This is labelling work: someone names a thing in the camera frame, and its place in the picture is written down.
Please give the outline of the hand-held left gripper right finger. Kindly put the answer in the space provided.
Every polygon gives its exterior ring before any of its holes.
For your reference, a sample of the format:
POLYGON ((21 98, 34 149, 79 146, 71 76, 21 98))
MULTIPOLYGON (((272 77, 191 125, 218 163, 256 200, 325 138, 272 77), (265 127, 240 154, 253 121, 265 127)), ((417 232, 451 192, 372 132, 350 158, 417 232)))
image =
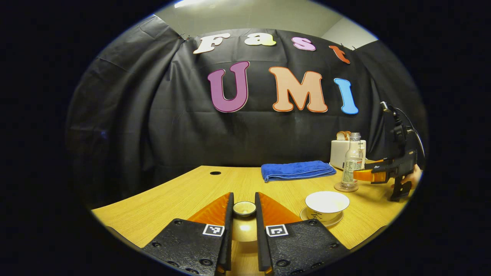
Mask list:
POLYGON ((255 193, 259 271, 305 274, 347 256, 346 248, 318 219, 302 220, 264 193, 255 193))

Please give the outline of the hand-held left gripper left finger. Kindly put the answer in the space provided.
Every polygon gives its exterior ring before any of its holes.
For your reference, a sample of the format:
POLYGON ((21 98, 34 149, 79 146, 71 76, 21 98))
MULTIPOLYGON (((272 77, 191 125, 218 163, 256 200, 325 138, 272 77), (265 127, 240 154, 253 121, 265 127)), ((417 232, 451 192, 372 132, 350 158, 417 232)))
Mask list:
POLYGON ((188 219, 173 219, 143 250, 186 273, 226 275, 232 268, 233 204, 228 192, 188 219))

